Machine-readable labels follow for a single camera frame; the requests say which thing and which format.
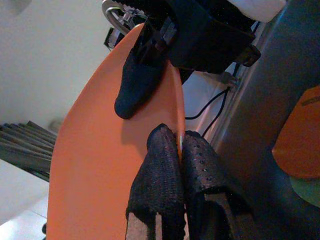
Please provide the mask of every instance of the black fabric pad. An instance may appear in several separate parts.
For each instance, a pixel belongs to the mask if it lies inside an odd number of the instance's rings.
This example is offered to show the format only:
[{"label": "black fabric pad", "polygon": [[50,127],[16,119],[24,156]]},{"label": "black fabric pad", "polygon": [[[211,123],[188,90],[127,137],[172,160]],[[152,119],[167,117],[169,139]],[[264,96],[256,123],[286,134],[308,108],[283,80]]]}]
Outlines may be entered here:
[{"label": "black fabric pad", "polygon": [[176,139],[161,124],[147,140],[147,155],[130,190],[126,217],[134,213],[148,223],[156,213],[162,216],[164,240],[184,238],[184,190],[179,169]]},{"label": "black fabric pad", "polygon": [[165,58],[154,66],[137,63],[131,50],[123,66],[121,86],[114,104],[120,118],[131,118],[151,97],[162,79],[164,65]]}]

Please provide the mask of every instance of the gray metal surface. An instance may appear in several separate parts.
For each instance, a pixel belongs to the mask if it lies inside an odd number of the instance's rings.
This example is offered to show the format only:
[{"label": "gray metal surface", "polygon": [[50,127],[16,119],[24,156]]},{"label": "gray metal surface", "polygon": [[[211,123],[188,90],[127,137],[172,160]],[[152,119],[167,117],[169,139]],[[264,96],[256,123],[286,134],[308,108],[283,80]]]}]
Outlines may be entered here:
[{"label": "gray metal surface", "polygon": [[263,239],[319,240],[320,209],[294,193],[271,151],[302,93],[320,84],[320,2],[289,1],[267,33],[211,144],[251,198]]}]

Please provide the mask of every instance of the orange object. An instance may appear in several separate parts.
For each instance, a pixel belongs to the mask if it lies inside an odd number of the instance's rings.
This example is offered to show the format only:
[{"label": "orange object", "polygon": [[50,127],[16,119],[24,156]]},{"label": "orange object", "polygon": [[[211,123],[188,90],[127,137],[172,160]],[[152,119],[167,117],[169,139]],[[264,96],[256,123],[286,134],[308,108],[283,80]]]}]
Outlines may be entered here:
[{"label": "orange object", "polygon": [[152,98],[131,119],[114,111],[122,68],[141,29],[134,28],[102,62],[59,131],[50,170],[47,240],[124,240],[130,188],[147,154],[149,133],[165,123],[179,136],[178,144],[182,140],[182,85],[170,63]]},{"label": "orange object", "polygon": [[320,178],[320,85],[307,90],[272,150],[279,167],[296,178]]}]

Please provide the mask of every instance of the orange plastic sheet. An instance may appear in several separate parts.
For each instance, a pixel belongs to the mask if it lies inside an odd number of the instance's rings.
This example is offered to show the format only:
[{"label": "orange plastic sheet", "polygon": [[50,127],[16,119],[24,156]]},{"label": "orange plastic sheet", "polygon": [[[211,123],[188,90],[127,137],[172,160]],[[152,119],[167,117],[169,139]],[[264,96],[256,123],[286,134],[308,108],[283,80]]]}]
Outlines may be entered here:
[{"label": "orange plastic sheet", "polygon": [[48,240],[124,240],[130,188],[149,133],[165,123],[177,133],[178,145],[182,141],[182,85],[170,63],[135,116],[123,120],[114,111],[122,69],[141,29],[134,28],[101,63],[60,129],[50,170]]}]

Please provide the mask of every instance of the white object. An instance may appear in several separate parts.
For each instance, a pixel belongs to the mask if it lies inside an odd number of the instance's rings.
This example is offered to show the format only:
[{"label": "white object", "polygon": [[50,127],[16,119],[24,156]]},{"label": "white object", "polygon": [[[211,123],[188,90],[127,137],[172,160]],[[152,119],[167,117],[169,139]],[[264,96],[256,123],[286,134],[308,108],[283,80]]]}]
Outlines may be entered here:
[{"label": "white object", "polygon": [[[0,159],[0,225],[38,203],[48,192],[48,182]],[[44,215],[45,210],[38,213],[39,206],[35,208],[35,213]]]},{"label": "white object", "polygon": [[286,0],[228,0],[248,18],[270,22],[286,5]]},{"label": "white object", "polygon": [[25,210],[0,226],[0,239],[42,240],[46,236],[42,233],[42,227],[46,222],[45,217]]}]

